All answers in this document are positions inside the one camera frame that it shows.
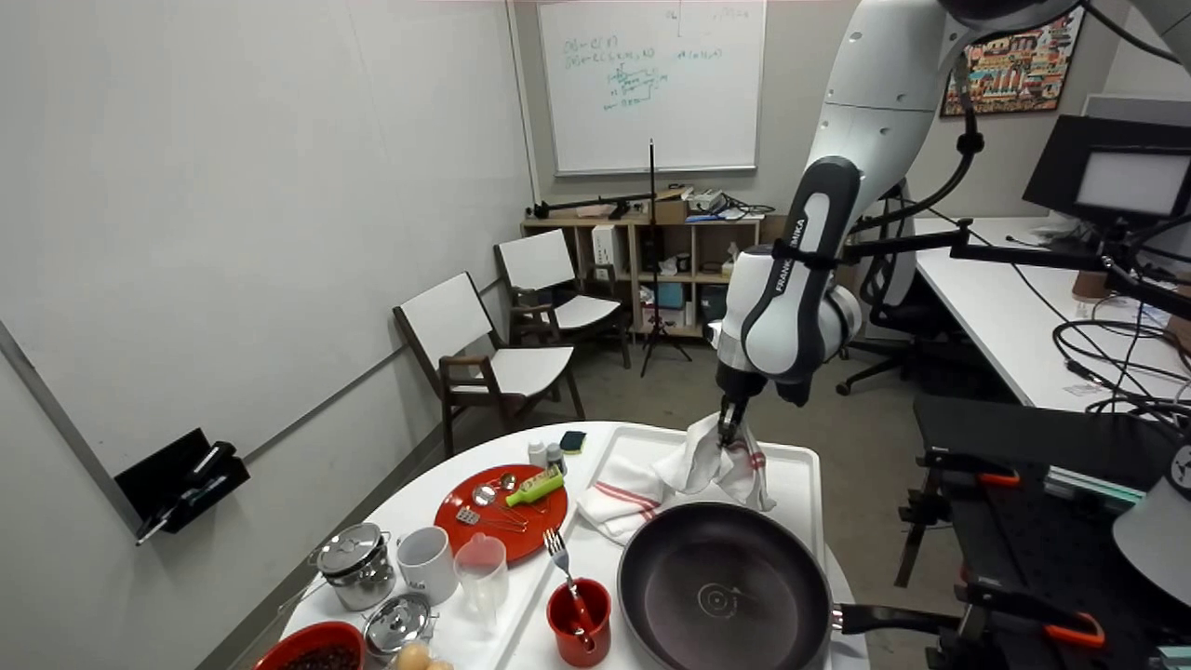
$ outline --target red plate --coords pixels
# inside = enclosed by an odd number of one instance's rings
[[[542,471],[541,467],[495,467],[495,471],[483,471],[483,472],[474,472],[468,479],[461,479],[443,501],[443,507],[436,514],[436,524],[448,529],[452,549],[459,551],[466,540],[483,533],[483,537],[499,537],[506,544],[511,568],[542,551],[542,533],[560,529],[567,518],[567,487],[552,492],[549,501],[541,501],[533,507],[506,507],[506,487],[502,487],[506,478],[519,478],[519,483],[524,483],[537,472],[542,472]],[[482,483],[493,483],[499,492],[493,501],[493,507],[478,507],[474,492]],[[459,520],[461,507],[474,507],[482,520],[478,524]]]

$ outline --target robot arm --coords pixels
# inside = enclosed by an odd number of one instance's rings
[[[724,447],[753,396],[774,381],[803,408],[813,377],[865,326],[859,303],[834,282],[834,260],[859,214],[916,161],[946,74],[963,44],[1044,27],[1076,0],[859,0],[839,48],[814,146],[782,240],[734,265],[720,328]],[[1155,29],[1191,60],[1188,0],[1139,0]]]

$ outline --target frying pan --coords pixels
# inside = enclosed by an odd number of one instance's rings
[[[681,670],[803,670],[827,662],[830,631],[956,631],[899,609],[830,609],[813,551],[777,520],[725,502],[652,518],[626,549],[623,602],[636,637]]]

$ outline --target container lid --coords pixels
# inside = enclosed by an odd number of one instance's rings
[[[415,641],[433,641],[433,597],[399,591],[368,622],[368,643],[375,651],[401,651]]]
[[[337,533],[320,555],[315,555],[315,569],[323,578],[339,578],[359,569],[363,564],[368,564],[375,555],[375,549],[384,549],[384,537],[375,524],[351,524],[343,533]]]

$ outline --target picture frame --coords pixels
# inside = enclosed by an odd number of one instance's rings
[[[1065,100],[1070,71],[1082,29],[1082,7],[982,44],[969,44],[969,96],[974,117],[1055,117]],[[946,79],[941,118],[962,118],[962,84]]]

